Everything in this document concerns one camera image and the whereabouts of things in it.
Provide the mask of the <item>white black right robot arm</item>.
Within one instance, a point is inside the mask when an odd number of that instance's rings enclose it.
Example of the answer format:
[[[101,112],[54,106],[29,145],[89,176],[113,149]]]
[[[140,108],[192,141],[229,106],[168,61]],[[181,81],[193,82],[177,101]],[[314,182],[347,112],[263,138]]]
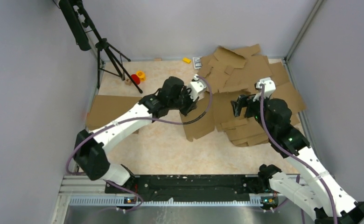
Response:
[[[316,224],[359,224],[364,220],[364,202],[351,197],[335,181],[314,153],[308,139],[291,124],[292,111],[279,98],[257,99],[240,95],[231,101],[235,117],[253,118],[265,131],[272,148],[300,173],[301,186],[275,165],[261,165],[258,187],[275,190],[306,212]]]

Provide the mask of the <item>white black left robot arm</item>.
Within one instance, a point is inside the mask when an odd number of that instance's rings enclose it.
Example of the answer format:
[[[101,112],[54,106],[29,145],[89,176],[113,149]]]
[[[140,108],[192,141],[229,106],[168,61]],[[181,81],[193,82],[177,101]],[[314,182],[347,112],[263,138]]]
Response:
[[[134,186],[132,174],[124,166],[108,161],[110,151],[140,128],[161,121],[170,110],[187,115],[194,110],[207,86],[204,78],[198,75],[188,85],[177,77],[167,78],[155,93],[141,98],[120,117],[93,131],[80,131],[70,159],[90,180],[112,181],[121,192],[130,192]]]

